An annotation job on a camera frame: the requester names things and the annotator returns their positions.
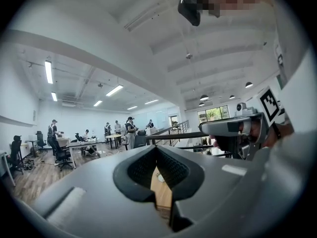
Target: gray plastic surface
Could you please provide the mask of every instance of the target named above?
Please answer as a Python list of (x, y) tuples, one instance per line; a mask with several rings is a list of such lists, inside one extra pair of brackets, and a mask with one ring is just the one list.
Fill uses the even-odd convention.
[[(75, 186), (83, 188), (86, 193), (63, 229), (75, 236), (253, 236), (272, 227), (296, 203), (316, 160), (313, 155), (316, 136), (316, 132), (292, 135), (281, 140), (272, 150), (259, 150), (251, 162), (160, 146), (162, 150), (170, 149), (194, 161), (205, 172), (205, 180), (197, 192), (190, 198), (175, 202), (180, 216), (193, 223), (177, 233), (162, 221), (153, 203), (131, 201), (113, 183), (112, 172), (116, 165), (150, 146), (86, 163), (45, 190), (35, 200), (33, 209), (42, 214), (47, 212), (52, 202)], [(235, 174), (229, 172), (228, 167), (238, 167), (246, 172)], [(31, 211), (29, 217), (36, 217), (36, 222), (32, 222), (34, 225), (44, 220), (38, 214), (33, 216)], [(54, 227), (45, 226), (47, 230), (56, 231)]]

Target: black chair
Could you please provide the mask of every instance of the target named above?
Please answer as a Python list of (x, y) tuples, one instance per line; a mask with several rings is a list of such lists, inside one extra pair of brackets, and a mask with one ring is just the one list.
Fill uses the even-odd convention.
[(142, 147), (147, 144), (147, 141), (145, 139), (145, 135), (136, 135), (134, 137), (134, 148)]
[(38, 146), (40, 146), (41, 148), (39, 148), (40, 151), (47, 151), (47, 149), (44, 149), (43, 147), (46, 146), (46, 140), (43, 140), (43, 134), (41, 131), (38, 131), (36, 133), (37, 137), (38, 137)]
[(67, 152), (66, 149), (64, 150), (58, 149), (55, 144), (52, 144), (51, 147), (55, 151), (55, 157), (56, 157), (55, 163), (58, 163), (59, 161), (61, 161), (58, 164), (58, 166), (60, 167), (60, 171), (62, 171), (64, 166), (70, 166), (70, 168), (73, 169), (73, 167), (70, 165), (72, 164), (72, 162), (67, 161), (67, 160), (70, 160), (70, 157), (71, 157), (70, 152)]
[(77, 138), (77, 140), (80, 142), (83, 142), (84, 140), (83, 140), (83, 138), (81, 137), (81, 136), (79, 136), (79, 133), (76, 133), (75, 134), (75, 137)]
[(22, 161), (22, 155), (21, 155), (21, 137), (20, 136), (14, 136), (13, 142), (11, 144), (11, 155), (10, 157), (6, 157), (7, 161), (12, 165), (11, 174), (13, 174), (14, 171), (19, 171), (23, 174), (23, 161)]

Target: black office chair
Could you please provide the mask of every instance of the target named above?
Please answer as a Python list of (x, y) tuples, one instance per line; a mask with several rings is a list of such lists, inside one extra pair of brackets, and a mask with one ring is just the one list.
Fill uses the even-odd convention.
[(53, 148), (53, 150), (55, 151), (55, 163), (61, 161), (58, 166), (60, 167), (60, 171), (62, 171), (64, 166), (70, 166), (71, 169), (73, 169), (73, 167), (70, 165), (72, 164), (71, 161), (67, 161), (70, 160), (70, 152), (67, 152), (66, 149), (64, 150), (59, 150), (55, 144), (51, 144), (51, 147)]
[(147, 141), (145, 139), (145, 135), (136, 135), (134, 138), (134, 148), (142, 147), (147, 144)]
[(11, 144), (11, 155), (10, 157), (7, 156), (7, 161), (12, 165), (11, 174), (14, 173), (14, 171), (19, 171), (23, 174), (23, 161), (22, 161), (22, 155), (21, 155), (21, 137), (20, 136), (14, 136), (13, 142)]
[(77, 138), (77, 140), (80, 142), (83, 142), (84, 140), (83, 140), (83, 138), (81, 137), (81, 136), (79, 136), (79, 133), (76, 133), (75, 134), (75, 137)]
[(38, 137), (38, 146), (40, 146), (41, 148), (39, 148), (40, 151), (47, 151), (47, 149), (44, 149), (43, 147), (46, 146), (46, 140), (43, 140), (43, 134), (41, 131), (38, 130), (38, 132), (36, 133), (37, 137)]

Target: person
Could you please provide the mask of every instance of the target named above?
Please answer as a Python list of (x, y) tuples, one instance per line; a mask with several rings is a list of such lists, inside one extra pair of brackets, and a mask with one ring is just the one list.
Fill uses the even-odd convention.
[[(117, 120), (115, 121), (114, 131), (116, 134), (121, 135), (121, 124), (119, 124)], [(118, 142), (119, 144), (121, 144), (121, 137), (118, 137)]]
[(87, 130), (85, 131), (84, 135), (82, 136), (82, 138), (83, 138), (84, 140), (89, 138), (88, 133), (89, 133), (89, 130), (87, 129)]
[(55, 145), (55, 147), (58, 149), (58, 151), (61, 151), (61, 148), (58, 144), (58, 141), (56, 139), (56, 135), (58, 135), (57, 132), (57, 121), (55, 119), (52, 120), (52, 123), (49, 125), (48, 128), (48, 143), (51, 146), (52, 144)]
[(111, 127), (110, 127), (109, 122), (107, 122), (106, 125), (105, 125), (105, 137), (106, 136), (110, 136), (110, 135), (111, 135)]
[(136, 131), (136, 128), (133, 125), (132, 117), (128, 118), (125, 128), (127, 130), (128, 149), (131, 150), (134, 148), (134, 133)]
[(154, 127), (154, 124), (153, 124), (152, 120), (149, 121), (147, 127), (149, 127), (149, 128), (153, 128)]

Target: window frame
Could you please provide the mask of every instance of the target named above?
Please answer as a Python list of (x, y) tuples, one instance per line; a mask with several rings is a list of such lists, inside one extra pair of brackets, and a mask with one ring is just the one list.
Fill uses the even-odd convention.
[[(223, 116), (222, 116), (222, 111), (221, 111), (221, 108), (223, 108), (223, 107), (227, 107), (228, 116), (229, 116), (229, 117), (227, 117), (227, 118), (230, 118), (230, 113), (229, 113), (228, 105), (224, 105), (224, 106), (220, 106), (220, 107), (211, 108), (211, 109), (219, 109), (219, 111), (220, 111), (220, 115), (221, 115), (221, 119), (218, 119), (218, 120), (227, 119), (227, 118), (223, 118)], [(207, 118), (207, 120), (208, 120), (207, 110), (211, 110), (211, 109), (205, 109), (205, 110), (200, 110), (200, 111), (197, 111), (199, 124), (201, 124), (201, 122), (200, 122), (200, 117), (199, 117), (199, 113), (201, 113), (201, 112), (205, 112), (205, 114), (206, 114), (206, 118)]]

